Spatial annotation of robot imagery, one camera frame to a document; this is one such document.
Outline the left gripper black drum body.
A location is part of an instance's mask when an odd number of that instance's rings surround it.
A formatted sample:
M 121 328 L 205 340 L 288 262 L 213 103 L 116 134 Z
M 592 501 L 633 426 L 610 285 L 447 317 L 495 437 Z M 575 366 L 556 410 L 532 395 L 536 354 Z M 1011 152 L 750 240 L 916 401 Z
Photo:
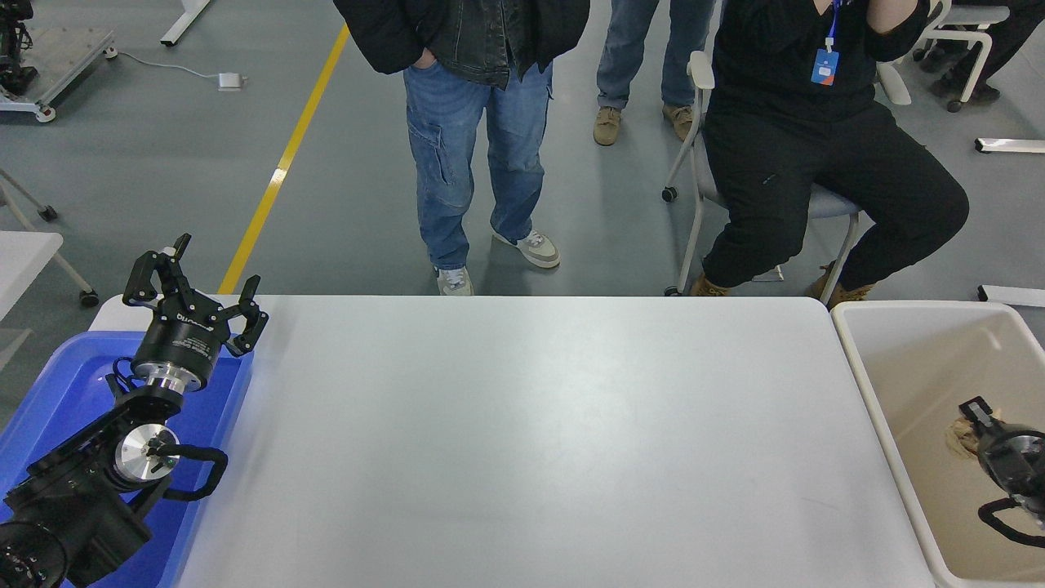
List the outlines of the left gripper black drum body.
M 220 346 L 230 336 L 228 324 L 217 319 L 219 312 L 219 302 L 204 295 L 194 295 L 187 304 L 178 296 L 159 301 L 133 358 L 135 377 L 146 380 L 173 368 L 186 385 L 208 383 Z

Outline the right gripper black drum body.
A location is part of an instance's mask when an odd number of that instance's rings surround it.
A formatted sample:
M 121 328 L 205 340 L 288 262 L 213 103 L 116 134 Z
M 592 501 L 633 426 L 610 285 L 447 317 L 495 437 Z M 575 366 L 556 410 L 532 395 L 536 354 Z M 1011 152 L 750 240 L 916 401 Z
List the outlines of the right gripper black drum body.
M 1043 433 L 1026 425 L 978 424 L 978 458 L 990 479 L 1007 495 L 1043 499 Z

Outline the seated person's left hand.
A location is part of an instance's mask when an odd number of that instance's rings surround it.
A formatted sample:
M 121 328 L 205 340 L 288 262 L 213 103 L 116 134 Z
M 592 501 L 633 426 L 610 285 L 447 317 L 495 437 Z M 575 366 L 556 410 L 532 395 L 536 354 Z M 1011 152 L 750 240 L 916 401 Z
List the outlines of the seated person's left hand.
M 867 4 L 867 25 L 875 33 L 888 36 L 919 10 L 919 4 L 921 1 L 915 0 L 872 0 Z

